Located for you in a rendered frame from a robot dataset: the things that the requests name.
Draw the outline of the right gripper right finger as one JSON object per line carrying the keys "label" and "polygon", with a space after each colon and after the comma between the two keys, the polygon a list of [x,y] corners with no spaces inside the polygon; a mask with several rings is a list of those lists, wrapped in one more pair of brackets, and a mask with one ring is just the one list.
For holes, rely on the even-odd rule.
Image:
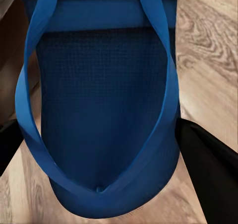
{"label": "right gripper right finger", "polygon": [[175,138],[207,224],[238,224],[238,153],[183,118]]}

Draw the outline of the sandal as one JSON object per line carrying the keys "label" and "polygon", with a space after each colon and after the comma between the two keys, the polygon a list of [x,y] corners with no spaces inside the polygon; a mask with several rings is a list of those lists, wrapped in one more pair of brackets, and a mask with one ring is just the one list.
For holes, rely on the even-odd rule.
{"label": "sandal", "polygon": [[[16,118],[35,161],[69,212],[127,214],[175,172],[181,118],[177,0],[22,0],[29,22]],[[29,96],[36,51],[41,136]]]}

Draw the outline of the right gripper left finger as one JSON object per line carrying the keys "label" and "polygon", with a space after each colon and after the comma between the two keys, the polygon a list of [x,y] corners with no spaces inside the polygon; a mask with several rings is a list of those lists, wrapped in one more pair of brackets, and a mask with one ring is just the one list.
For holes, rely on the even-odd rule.
{"label": "right gripper left finger", "polygon": [[0,123],[0,177],[23,140],[17,118]]}

